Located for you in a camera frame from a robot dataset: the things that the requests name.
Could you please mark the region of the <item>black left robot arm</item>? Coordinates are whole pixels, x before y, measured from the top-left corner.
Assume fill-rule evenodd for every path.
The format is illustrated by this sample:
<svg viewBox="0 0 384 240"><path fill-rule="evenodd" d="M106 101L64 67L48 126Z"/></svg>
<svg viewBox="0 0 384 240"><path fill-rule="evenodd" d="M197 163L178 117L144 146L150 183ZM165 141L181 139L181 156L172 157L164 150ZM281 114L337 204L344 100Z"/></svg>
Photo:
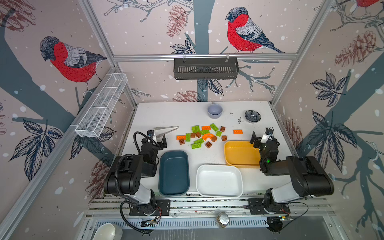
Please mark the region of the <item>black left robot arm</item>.
<svg viewBox="0 0 384 240"><path fill-rule="evenodd" d="M131 206L130 215L160 215L155 193L141 184L142 178L153 178L160 163L159 151L168 147L165 134L158 142L154 130L134 132L135 154L117 156L104 180L106 194L118 196Z"/></svg>

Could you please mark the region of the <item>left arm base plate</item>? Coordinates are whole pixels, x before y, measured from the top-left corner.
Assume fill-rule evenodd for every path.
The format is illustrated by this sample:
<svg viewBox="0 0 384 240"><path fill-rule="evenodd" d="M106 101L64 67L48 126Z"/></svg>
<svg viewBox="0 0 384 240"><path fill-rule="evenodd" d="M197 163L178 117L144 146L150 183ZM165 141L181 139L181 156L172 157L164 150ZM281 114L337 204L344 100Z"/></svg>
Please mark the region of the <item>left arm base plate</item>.
<svg viewBox="0 0 384 240"><path fill-rule="evenodd" d="M130 217L151 217L151 216L168 216L170 214L170 200L155 200L146 205L132 206L130 209Z"/></svg>

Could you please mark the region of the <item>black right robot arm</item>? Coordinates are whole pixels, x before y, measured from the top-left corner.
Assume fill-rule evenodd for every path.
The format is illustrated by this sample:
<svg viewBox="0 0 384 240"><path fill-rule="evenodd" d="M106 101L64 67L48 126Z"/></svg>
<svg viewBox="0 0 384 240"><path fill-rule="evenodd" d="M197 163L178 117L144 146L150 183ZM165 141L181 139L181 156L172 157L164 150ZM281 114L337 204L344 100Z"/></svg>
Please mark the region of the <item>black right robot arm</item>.
<svg viewBox="0 0 384 240"><path fill-rule="evenodd" d="M263 199L249 199L252 214L288 213L288 204L306 197L330 196L334 184L315 157L288 156L278 160L280 143L272 129L266 129L262 137L252 133L250 144L259 150L260 171L266 176L289 175L291 181L280 187L268 189Z"/></svg>

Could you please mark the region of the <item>orange lego plate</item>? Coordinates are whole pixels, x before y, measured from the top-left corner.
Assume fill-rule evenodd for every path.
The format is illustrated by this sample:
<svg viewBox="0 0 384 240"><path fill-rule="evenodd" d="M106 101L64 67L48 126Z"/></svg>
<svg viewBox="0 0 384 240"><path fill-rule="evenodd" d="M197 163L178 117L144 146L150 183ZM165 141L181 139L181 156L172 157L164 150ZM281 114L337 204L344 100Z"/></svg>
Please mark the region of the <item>orange lego plate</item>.
<svg viewBox="0 0 384 240"><path fill-rule="evenodd" d="M177 140L179 141L179 140L181 140L181 139L186 139L186 135L178 135L177 136Z"/></svg>

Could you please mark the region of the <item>green long lego brick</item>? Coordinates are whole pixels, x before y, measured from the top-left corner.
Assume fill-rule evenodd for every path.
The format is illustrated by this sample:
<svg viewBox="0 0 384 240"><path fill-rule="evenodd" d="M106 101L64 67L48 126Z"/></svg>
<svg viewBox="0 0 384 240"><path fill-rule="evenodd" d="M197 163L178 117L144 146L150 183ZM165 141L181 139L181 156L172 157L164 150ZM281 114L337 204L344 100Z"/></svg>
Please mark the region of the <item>green long lego brick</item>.
<svg viewBox="0 0 384 240"><path fill-rule="evenodd" d="M199 149L202 147L202 144L201 143L195 143L195 144L192 144L191 145L191 148L194 150L194 149Z"/></svg>

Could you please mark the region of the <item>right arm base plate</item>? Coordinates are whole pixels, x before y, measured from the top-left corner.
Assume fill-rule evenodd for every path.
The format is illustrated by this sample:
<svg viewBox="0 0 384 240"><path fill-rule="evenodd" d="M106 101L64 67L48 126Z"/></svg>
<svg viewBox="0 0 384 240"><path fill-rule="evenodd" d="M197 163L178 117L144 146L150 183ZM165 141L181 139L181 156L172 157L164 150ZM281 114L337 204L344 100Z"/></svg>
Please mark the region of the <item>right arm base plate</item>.
<svg viewBox="0 0 384 240"><path fill-rule="evenodd" d="M247 209L251 215L290 215L288 204L275 203L273 200L266 202L264 199L248 199Z"/></svg>

